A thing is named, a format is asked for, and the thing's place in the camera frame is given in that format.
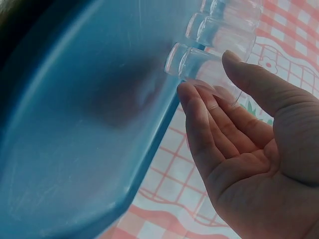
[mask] finger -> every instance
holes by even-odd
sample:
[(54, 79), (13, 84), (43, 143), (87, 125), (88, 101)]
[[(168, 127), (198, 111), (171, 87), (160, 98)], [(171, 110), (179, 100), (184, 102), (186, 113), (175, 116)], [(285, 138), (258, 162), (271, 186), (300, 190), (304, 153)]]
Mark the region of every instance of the finger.
[(239, 105), (233, 107), (219, 98), (216, 100), (234, 125), (259, 148), (264, 148), (274, 138), (273, 127), (258, 120), (243, 107)]
[[(178, 95), (180, 97), (180, 101), (182, 102), (182, 106), (185, 108), (185, 112), (187, 109), (188, 102), (191, 99), (198, 98), (201, 99), (200, 94), (198, 93), (196, 87), (190, 83), (182, 83), (178, 87)], [(212, 118), (211, 115), (208, 115), (208, 111), (206, 110), (209, 122), (210, 132), (212, 133), (214, 143), (219, 151), (223, 154), (225, 158), (231, 158), (239, 154), (237, 148), (234, 144), (220, 131), (216, 122)]]
[(239, 153), (252, 152), (258, 149), (252, 140), (235, 126), (233, 121), (218, 105), (214, 96), (201, 88), (196, 89), (220, 131), (235, 145)]
[(186, 109), (186, 132), (188, 144), (196, 167), (206, 180), (214, 168), (225, 160), (218, 150), (210, 132), (208, 113), (204, 102), (193, 98)]
[(238, 56), (226, 51), (222, 57), (223, 66), (229, 79), (254, 100), (272, 117), (291, 105), (313, 101), (315, 98), (266, 69), (240, 62)]

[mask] transparent glass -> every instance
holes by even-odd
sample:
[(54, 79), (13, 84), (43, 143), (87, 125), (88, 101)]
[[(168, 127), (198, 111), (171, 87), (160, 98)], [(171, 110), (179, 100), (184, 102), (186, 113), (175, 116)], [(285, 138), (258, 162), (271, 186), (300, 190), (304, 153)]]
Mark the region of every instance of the transparent glass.
[(256, 40), (252, 32), (200, 13), (195, 13), (189, 21), (186, 37), (218, 53), (231, 50), (242, 61), (247, 61)]
[(262, 0), (203, 0), (200, 11), (253, 32), (262, 13)]
[(177, 43), (166, 60), (165, 71), (209, 91), (229, 104), (235, 104), (242, 91), (227, 77), (221, 56)]

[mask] blue plastic surface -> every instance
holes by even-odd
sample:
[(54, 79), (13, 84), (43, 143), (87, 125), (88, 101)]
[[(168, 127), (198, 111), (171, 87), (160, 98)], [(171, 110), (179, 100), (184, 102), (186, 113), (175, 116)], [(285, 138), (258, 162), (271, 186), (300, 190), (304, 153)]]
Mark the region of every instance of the blue plastic surface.
[(195, 46), (184, 33), (199, 2), (45, 12), (0, 73), (1, 239), (90, 239), (127, 210), (177, 107), (163, 67), (175, 42)]

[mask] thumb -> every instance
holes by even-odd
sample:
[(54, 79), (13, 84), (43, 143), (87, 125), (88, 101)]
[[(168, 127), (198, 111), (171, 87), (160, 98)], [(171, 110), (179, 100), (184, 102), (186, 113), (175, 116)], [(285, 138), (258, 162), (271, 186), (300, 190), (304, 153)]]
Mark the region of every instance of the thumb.
[(222, 62), (229, 79), (272, 117), (279, 110), (291, 105), (316, 100), (309, 92), (284, 81), (266, 69), (240, 62), (239, 57), (231, 51), (223, 54)]

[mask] red checkered tablecloth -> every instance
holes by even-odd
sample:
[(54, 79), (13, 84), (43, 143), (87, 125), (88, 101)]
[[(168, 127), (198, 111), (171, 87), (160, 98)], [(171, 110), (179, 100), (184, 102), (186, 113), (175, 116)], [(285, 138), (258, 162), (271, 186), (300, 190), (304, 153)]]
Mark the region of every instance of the red checkered tablecloth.
[[(319, 98), (319, 2), (265, 0), (248, 59)], [(272, 123), (249, 96), (239, 102)], [(216, 214), (189, 152), (178, 107), (133, 204), (101, 239), (236, 239)]]

